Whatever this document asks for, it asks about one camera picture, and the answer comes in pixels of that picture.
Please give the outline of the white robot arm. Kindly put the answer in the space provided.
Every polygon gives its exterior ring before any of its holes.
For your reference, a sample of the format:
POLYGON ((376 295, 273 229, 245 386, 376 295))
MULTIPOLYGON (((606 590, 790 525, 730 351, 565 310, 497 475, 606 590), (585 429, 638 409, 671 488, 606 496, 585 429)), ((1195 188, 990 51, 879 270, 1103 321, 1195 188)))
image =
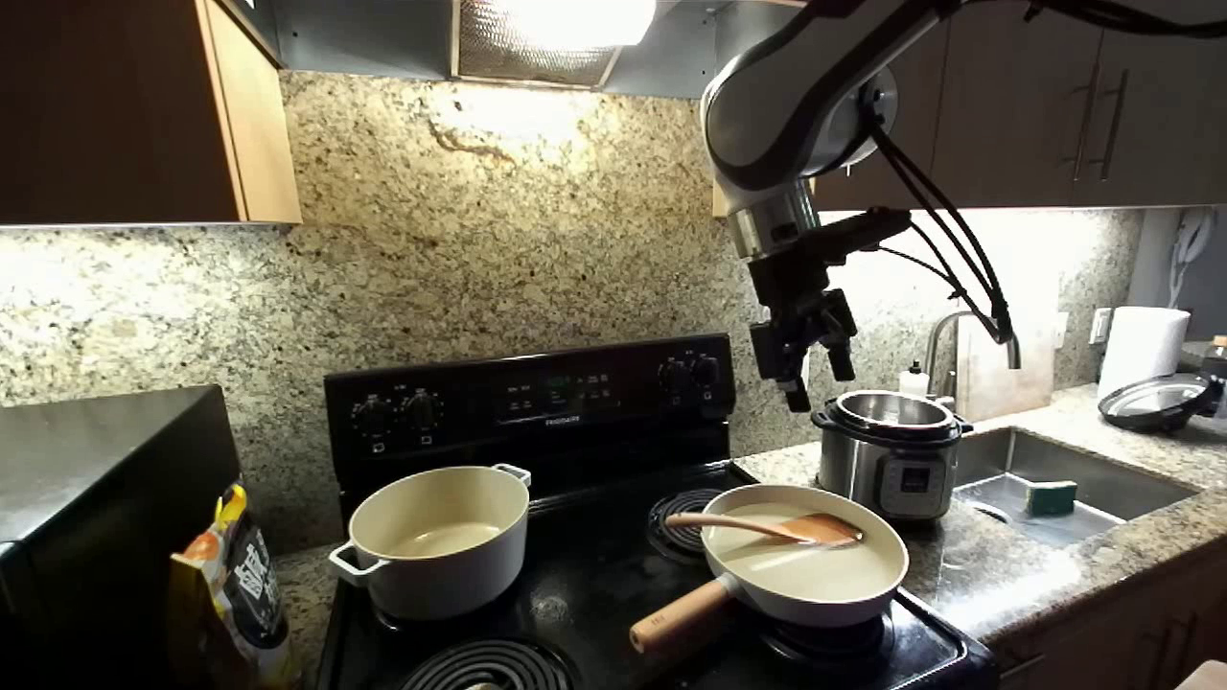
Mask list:
POLYGON ((760 376, 851 372, 829 273, 932 215, 984 335, 1019 341, 966 215, 981 204, 1214 204, 1222 0, 801 0, 702 93, 702 140, 768 310, 760 376))

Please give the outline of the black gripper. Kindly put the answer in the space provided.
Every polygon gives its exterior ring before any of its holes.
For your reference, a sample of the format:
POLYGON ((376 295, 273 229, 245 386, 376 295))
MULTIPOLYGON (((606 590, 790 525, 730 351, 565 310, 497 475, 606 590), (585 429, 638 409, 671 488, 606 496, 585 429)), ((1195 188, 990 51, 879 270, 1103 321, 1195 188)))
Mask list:
POLYGON ((847 300, 829 284, 829 270, 851 252, 873 252, 907 225, 906 209, 869 206, 819 229, 801 229, 783 249, 751 259, 751 284, 768 318, 751 324, 763 379, 778 379, 786 406, 808 415, 806 351, 824 345, 833 379, 856 379, 847 300))

